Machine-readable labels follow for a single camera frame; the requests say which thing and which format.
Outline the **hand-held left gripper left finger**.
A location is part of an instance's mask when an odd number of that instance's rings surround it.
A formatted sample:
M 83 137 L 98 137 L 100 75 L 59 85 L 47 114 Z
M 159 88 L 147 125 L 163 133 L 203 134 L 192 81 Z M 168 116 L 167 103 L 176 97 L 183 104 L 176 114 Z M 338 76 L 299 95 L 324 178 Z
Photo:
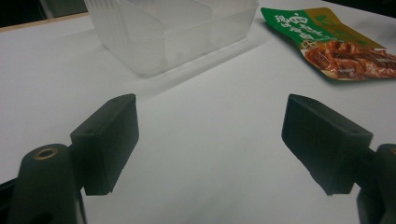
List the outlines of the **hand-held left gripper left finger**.
M 107 101 L 70 137 L 23 157 L 8 224 L 87 224 L 82 196 L 112 192 L 139 139 L 135 95 Z

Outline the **translucent plastic storage box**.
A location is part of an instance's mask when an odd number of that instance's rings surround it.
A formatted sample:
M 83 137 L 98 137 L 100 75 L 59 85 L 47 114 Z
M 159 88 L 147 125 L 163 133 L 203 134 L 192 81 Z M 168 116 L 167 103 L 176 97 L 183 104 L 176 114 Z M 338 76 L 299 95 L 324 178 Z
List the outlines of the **translucent plastic storage box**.
M 84 0 L 100 41 L 158 75 L 244 39 L 258 0 Z

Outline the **green snack packet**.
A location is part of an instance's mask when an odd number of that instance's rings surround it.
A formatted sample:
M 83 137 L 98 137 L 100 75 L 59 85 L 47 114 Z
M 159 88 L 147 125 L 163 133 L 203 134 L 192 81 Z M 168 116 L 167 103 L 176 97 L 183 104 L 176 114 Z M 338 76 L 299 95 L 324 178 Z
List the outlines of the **green snack packet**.
M 396 78 L 396 54 L 344 25 L 328 8 L 263 7 L 266 24 L 289 38 L 304 58 L 335 80 Z

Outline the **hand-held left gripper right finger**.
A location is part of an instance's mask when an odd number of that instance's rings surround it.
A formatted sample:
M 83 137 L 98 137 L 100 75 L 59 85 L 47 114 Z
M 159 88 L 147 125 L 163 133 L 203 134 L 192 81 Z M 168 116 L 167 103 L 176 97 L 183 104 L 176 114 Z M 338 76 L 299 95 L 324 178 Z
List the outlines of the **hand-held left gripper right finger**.
M 360 224 L 396 224 L 396 144 L 370 149 L 372 133 L 297 94 L 288 97 L 281 137 L 326 195 L 360 187 Z

